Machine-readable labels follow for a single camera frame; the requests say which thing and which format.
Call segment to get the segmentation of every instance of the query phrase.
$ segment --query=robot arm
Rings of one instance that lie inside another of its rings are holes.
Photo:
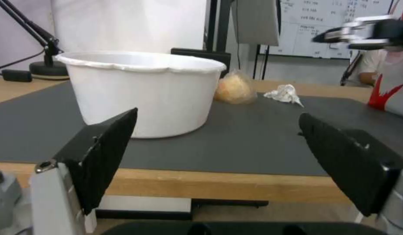
[[[371,27],[370,37],[360,36],[359,32]],[[312,39],[318,43],[349,44],[350,49],[403,51],[403,20],[392,15],[355,18],[339,28],[330,29]]]

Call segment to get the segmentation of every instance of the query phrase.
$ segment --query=black stand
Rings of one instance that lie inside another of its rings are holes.
[[[35,62],[29,66],[32,76],[48,80],[69,78],[65,65],[60,62],[54,62],[52,59],[52,56],[63,52],[57,46],[59,42],[58,39],[40,26],[36,25],[34,22],[30,21],[8,0],[0,0],[0,7],[44,48],[44,62]]]

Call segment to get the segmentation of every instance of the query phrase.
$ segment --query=wooden table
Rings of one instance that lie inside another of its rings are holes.
[[[44,89],[60,82],[34,80],[31,83],[0,79],[0,102]],[[287,82],[255,81],[258,92],[267,92]],[[351,98],[367,102],[371,89],[292,83],[299,95]],[[23,187],[34,164],[0,162],[2,171],[13,172]],[[193,171],[163,171],[120,168],[110,195],[162,196],[203,199],[268,200],[273,202],[349,202],[330,177],[232,174]]]

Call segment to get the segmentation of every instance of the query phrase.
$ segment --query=lamp base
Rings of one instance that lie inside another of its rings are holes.
[[[34,62],[29,65],[29,70],[32,77],[37,79],[58,81],[70,78],[67,67],[59,61],[54,61],[51,67],[46,66],[44,62]]]

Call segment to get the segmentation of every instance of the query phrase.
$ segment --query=whiteboard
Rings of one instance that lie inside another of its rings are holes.
[[[350,58],[346,43],[313,43],[312,38],[354,18],[385,15],[391,0],[281,0],[280,45],[269,54]],[[261,46],[261,53],[266,46]]]

